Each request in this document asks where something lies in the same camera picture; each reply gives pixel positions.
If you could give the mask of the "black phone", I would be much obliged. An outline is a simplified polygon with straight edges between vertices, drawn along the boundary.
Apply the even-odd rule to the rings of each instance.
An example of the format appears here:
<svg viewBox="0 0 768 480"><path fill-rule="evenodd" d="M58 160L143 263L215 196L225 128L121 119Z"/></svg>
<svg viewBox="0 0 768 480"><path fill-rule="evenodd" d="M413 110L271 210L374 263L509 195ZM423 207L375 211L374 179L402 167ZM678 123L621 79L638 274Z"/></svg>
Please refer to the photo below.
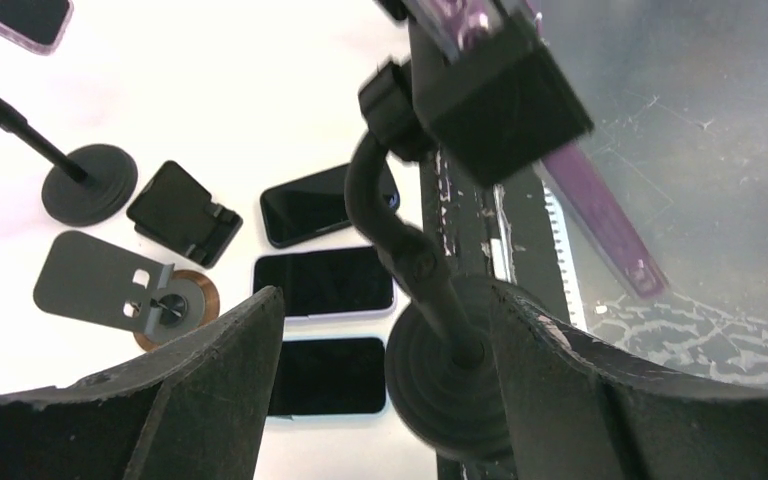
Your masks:
<svg viewBox="0 0 768 480"><path fill-rule="evenodd" d="M345 210L346 164L266 189L259 204L266 238L283 249L351 225Z"/></svg>

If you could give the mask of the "white cased phone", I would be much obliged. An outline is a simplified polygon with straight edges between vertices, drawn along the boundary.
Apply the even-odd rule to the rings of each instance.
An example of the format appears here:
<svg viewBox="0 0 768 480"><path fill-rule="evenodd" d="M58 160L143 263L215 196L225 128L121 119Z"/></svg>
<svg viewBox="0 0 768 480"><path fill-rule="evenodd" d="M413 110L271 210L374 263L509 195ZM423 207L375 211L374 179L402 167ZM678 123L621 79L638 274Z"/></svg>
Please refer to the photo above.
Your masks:
<svg viewBox="0 0 768 480"><path fill-rule="evenodd" d="M73 10L70 0L0 0L0 36L49 55L59 46Z"/></svg>
<svg viewBox="0 0 768 480"><path fill-rule="evenodd" d="M537 171L623 286L641 299L668 283L578 141L594 123L526 1L409 1L442 63L415 97L421 123L483 187Z"/></svg>

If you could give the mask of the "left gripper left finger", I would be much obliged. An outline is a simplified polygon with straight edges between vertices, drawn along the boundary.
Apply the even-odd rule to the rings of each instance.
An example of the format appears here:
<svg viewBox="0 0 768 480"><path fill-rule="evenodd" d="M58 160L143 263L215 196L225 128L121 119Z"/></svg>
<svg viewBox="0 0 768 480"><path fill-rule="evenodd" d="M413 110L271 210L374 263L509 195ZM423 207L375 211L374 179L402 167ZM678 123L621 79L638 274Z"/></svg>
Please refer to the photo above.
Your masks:
<svg viewBox="0 0 768 480"><path fill-rule="evenodd" d="M282 344L266 287L66 387L0 395L0 479L250 479Z"/></svg>

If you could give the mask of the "lilac cased phone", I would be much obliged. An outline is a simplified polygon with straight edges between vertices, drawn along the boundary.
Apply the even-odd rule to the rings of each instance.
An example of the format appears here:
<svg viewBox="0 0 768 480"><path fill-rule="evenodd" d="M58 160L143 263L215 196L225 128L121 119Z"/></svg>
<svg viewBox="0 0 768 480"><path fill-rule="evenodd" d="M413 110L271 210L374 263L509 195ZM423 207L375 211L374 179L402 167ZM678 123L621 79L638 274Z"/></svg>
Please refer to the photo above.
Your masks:
<svg viewBox="0 0 768 480"><path fill-rule="evenodd" d="M281 289L290 321L361 319L391 312L396 287L371 246L267 255L253 267L252 291Z"/></svg>

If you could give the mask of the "black folding phone stand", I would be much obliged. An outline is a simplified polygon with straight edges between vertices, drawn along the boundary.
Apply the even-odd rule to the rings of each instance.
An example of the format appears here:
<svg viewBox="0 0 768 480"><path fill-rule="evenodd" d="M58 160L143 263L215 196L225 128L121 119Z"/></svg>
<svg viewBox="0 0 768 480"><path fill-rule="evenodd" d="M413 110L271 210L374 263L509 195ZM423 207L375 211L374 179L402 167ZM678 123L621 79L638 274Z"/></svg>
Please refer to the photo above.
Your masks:
<svg viewBox="0 0 768 480"><path fill-rule="evenodd" d="M177 162L164 162L126 210L134 230L164 248L210 269L243 225L237 212Z"/></svg>

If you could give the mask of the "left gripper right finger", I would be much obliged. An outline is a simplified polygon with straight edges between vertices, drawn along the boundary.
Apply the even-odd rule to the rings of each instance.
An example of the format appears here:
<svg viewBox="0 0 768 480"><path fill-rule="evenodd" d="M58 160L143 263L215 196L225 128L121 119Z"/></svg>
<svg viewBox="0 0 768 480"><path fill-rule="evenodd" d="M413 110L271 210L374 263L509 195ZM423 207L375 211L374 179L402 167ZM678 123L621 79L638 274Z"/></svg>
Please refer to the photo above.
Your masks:
<svg viewBox="0 0 768 480"><path fill-rule="evenodd" d="M768 479L768 390L637 358L507 284L491 341L522 479Z"/></svg>

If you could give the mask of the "brown round base stand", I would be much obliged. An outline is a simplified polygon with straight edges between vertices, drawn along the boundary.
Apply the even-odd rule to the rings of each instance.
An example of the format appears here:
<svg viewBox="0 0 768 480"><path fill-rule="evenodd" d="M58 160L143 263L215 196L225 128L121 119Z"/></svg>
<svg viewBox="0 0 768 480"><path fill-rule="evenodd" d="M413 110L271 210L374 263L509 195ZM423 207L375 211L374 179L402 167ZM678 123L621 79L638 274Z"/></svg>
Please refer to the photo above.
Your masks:
<svg viewBox="0 0 768 480"><path fill-rule="evenodd" d="M77 230L58 235L33 290L49 314L129 331L152 351L219 316L216 286Z"/></svg>

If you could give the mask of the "light blue cased phone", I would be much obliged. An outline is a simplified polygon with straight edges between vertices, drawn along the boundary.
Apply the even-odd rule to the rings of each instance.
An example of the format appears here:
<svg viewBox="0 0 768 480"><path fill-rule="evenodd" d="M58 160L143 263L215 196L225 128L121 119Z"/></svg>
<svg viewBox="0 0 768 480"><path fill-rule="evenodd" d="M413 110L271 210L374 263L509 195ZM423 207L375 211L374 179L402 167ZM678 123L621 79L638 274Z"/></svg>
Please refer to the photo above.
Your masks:
<svg viewBox="0 0 768 480"><path fill-rule="evenodd" d="M384 356L385 345L375 337L285 341L268 414L378 414L387 404Z"/></svg>

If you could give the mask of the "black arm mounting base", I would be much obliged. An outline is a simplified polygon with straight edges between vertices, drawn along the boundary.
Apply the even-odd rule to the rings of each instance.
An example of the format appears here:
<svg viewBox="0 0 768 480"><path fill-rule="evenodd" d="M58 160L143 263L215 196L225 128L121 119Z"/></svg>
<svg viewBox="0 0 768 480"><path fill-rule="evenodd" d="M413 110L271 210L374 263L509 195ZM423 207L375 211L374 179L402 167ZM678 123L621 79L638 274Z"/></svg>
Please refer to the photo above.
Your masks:
<svg viewBox="0 0 768 480"><path fill-rule="evenodd" d="M424 230L456 273L492 275L569 321L546 193L527 169L483 190L441 154L420 165Z"/></svg>

